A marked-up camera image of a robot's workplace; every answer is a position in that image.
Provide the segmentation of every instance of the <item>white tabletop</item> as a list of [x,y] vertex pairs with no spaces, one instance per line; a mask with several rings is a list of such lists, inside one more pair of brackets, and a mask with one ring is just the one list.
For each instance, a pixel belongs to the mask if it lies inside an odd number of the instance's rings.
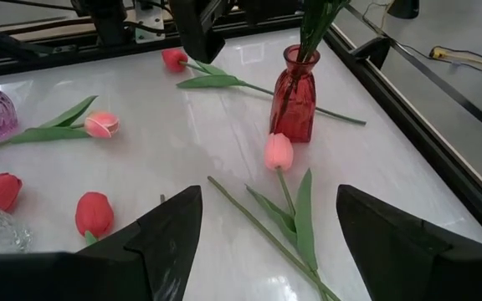
[[[297,30],[227,42],[214,64],[272,89],[282,52]],[[336,189],[351,184],[450,231],[482,242],[482,227],[325,44],[314,69],[317,104],[367,121],[365,127],[315,118],[312,142],[295,145],[286,173],[295,193],[310,167],[320,274],[343,301],[369,300],[337,219]],[[0,172],[23,180],[14,216],[33,230],[32,250],[77,251],[74,224],[86,191],[105,193],[115,229],[187,186],[203,189],[203,224],[186,300],[317,300],[314,287],[206,180],[214,176],[283,242],[244,183],[285,208],[263,164],[270,96],[247,89],[177,89],[195,73],[169,74],[159,52],[0,77],[23,128],[40,125],[86,96],[92,110],[120,116],[111,140],[66,140],[0,149]]]

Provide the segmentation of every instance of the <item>tulip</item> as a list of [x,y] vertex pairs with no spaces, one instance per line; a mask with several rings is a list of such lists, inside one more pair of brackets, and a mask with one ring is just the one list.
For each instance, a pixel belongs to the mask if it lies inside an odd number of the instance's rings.
[[280,185],[284,191],[285,199],[288,202],[288,207],[292,216],[295,216],[295,207],[291,199],[290,190],[285,184],[284,174],[282,171],[287,171],[293,164],[293,146],[291,141],[284,134],[269,134],[267,144],[265,144],[264,152],[265,166],[270,170],[276,171]]
[[75,225],[85,236],[90,232],[94,237],[107,234],[113,227],[115,213],[107,201],[107,196],[99,192],[85,193],[77,203]]
[[118,117],[110,112],[92,112],[85,119],[84,127],[93,137],[111,138],[119,129]]
[[11,212],[22,188],[22,181],[9,173],[0,174],[0,209]]
[[161,56],[167,69],[174,73],[182,72],[186,67],[184,63],[189,59],[185,53],[178,49],[165,49],[161,52]]

